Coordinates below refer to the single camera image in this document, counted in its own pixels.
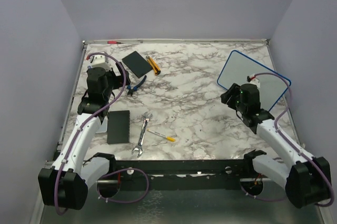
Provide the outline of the blue framed whiteboard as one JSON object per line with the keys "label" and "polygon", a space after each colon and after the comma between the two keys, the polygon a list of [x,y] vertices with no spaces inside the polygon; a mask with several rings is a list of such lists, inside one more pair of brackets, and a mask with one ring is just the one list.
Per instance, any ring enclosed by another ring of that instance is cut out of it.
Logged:
{"label": "blue framed whiteboard", "polygon": [[251,83],[259,88],[261,107],[270,111],[291,85],[291,80],[264,64],[233,50],[222,68],[217,84],[229,89],[233,83]]}

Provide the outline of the yellow white marker pen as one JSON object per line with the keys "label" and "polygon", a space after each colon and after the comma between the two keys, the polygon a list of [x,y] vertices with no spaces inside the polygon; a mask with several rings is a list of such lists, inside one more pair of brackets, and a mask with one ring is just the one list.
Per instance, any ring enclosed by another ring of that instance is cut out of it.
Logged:
{"label": "yellow white marker pen", "polygon": [[168,137],[168,136],[166,136],[166,135],[163,135],[163,134],[161,134],[161,133],[158,133],[158,132],[153,131],[153,130],[150,130],[150,129],[147,129],[147,131],[148,131],[149,133],[153,134],[153,135],[156,135],[156,136],[162,138],[162,139],[166,139],[166,140],[168,140],[168,141],[170,141],[170,142],[175,142],[175,139],[172,138],[172,137]]}

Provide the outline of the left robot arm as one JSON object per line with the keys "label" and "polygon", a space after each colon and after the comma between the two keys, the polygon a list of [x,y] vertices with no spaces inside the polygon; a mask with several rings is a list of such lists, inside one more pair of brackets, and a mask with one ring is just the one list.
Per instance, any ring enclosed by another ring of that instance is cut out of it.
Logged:
{"label": "left robot arm", "polygon": [[80,210],[92,185],[102,176],[110,179],[116,174],[114,157],[96,154],[89,165],[83,165],[90,143],[108,116],[113,90],[123,90],[130,78],[121,62],[116,62],[120,75],[112,68],[91,66],[87,71],[87,90],[77,108],[74,129],[65,147],[50,168],[42,168],[38,183],[46,206]]}

